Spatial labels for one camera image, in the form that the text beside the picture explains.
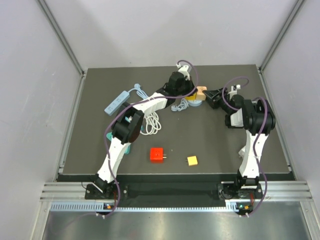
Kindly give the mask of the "teal triangular power strip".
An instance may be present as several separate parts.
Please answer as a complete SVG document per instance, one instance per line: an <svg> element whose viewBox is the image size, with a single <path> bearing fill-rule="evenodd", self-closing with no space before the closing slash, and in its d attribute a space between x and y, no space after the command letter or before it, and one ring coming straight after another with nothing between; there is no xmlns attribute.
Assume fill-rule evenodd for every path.
<svg viewBox="0 0 320 240"><path fill-rule="evenodd" d="M106 138L111 142L112 139L113 139L112 133L111 133L111 132L108 132L108 133L106 134ZM125 154L125 155L128 155L128 154L130 153L130 150L131 150L131 145L127 146L126 150L124 151L124 154Z"/></svg>

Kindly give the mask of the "orange plug adapter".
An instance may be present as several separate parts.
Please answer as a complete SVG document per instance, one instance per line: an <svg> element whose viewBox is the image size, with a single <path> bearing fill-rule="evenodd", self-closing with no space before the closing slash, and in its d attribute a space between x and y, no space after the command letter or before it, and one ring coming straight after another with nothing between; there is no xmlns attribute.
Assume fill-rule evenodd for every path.
<svg viewBox="0 0 320 240"><path fill-rule="evenodd" d="M195 155L194 156L188 156L186 158L186 162L187 162L189 167L193 167L193 166L197 166L198 165L198 159L197 159L197 157Z"/></svg>

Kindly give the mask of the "red plug adapter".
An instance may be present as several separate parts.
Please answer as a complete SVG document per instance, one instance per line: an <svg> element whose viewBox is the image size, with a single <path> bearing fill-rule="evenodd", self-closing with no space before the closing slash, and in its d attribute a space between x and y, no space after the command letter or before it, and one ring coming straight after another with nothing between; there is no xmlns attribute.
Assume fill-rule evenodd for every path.
<svg viewBox="0 0 320 240"><path fill-rule="evenodd" d="M153 164L160 164L164 162L167 156L164 154L162 147L152 147L149 153L150 162Z"/></svg>

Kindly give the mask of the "orange cube socket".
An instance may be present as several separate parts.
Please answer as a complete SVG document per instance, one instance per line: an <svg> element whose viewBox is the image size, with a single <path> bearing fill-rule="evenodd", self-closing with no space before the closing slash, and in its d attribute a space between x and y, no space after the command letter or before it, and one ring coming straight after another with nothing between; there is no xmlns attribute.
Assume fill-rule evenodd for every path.
<svg viewBox="0 0 320 240"><path fill-rule="evenodd" d="M206 86L198 86L196 89L197 89L197 92L196 92L195 99L197 101L205 101L206 100L205 91L207 90L207 87Z"/></svg>

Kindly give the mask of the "yellow cube socket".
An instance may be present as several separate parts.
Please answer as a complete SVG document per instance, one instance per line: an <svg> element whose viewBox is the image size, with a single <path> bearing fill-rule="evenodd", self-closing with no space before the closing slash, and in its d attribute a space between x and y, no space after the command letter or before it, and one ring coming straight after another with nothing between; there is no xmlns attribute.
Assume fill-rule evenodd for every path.
<svg viewBox="0 0 320 240"><path fill-rule="evenodd" d="M187 101L195 101L197 99L197 93L194 93L192 95L186 96L185 99Z"/></svg>

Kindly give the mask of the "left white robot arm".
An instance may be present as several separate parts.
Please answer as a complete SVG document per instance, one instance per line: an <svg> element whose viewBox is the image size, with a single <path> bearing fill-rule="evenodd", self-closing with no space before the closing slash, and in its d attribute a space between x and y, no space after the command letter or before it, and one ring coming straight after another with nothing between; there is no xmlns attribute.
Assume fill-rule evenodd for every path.
<svg viewBox="0 0 320 240"><path fill-rule="evenodd" d="M102 198L109 198L114 191L112 183L116 183L116 175L126 149L138 138L145 115L150 115L172 105L176 99L193 95L197 92L199 75L196 80L187 71L174 71L167 83L151 96L141 101L125 102L117 116L106 128L112 130L110 144L105 142L106 156L93 181L96 192Z"/></svg>

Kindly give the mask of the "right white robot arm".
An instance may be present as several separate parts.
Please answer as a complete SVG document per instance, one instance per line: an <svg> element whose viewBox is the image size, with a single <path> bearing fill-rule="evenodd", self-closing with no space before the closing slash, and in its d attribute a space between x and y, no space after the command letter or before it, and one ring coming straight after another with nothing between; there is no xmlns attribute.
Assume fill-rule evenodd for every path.
<svg viewBox="0 0 320 240"><path fill-rule="evenodd" d="M263 148L276 126L276 117L267 100L250 100L239 95L239 85L205 90L206 102L213 109L226 112L224 123L229 129L244 129L245 146L238 152L242 163L233 184L222 184L221 196L245 198L259 189L260 161Z"/></svg>

